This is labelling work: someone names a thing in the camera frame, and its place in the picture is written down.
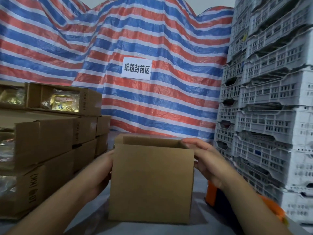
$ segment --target left hand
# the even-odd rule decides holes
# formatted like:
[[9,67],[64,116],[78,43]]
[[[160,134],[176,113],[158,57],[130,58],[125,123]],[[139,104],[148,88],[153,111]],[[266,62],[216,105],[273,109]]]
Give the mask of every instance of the left hand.
[[102,154],[82,170],[74,179],[81,189],[84,204],[94,200],[108,185],[111,179],[114,150]]

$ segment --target plastic tarp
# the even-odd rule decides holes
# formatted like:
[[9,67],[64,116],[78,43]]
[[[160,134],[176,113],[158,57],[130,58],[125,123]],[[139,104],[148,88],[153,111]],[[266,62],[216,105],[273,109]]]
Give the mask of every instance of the plastic tarp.
[[[183,0],[0,0],[0,79],[89,87],[111,129],[212,140],[233,9]],[[151,79],[122,78],[124,57]]]

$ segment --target white paper sign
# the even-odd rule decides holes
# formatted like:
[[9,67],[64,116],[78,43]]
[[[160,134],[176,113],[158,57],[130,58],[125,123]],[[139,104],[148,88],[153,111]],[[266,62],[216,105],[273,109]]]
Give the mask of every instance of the white paper sign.
[[124,57],[122,77],[150,80],[152,60]]

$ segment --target right hand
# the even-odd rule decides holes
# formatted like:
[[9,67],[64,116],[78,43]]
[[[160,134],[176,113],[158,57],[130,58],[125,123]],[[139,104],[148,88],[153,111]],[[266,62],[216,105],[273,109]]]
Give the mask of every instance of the right hand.
[[217,188],[223,190],[225,184],[238,173],[233,169],[223,156],[210,144],[198,138],[184,138],[182,142],[194,150],[194,167]]

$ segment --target product in plastic wrap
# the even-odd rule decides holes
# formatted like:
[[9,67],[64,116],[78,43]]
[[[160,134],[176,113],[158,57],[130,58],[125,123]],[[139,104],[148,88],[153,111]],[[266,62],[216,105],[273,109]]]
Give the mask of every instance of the product in plastic wrap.
[[13,161],[14,144],[14,132],[0,128],[0,163]]
[[23,105],[25,98],[25,90],[21,89],[5,89],[0,94],[0,103]]
[[79,93],[54,89],[49,101],[42,102],[42,105],[51,110],[78,112]]
[[0,175],[0,198],[12,198],[16,192],[16,177]]

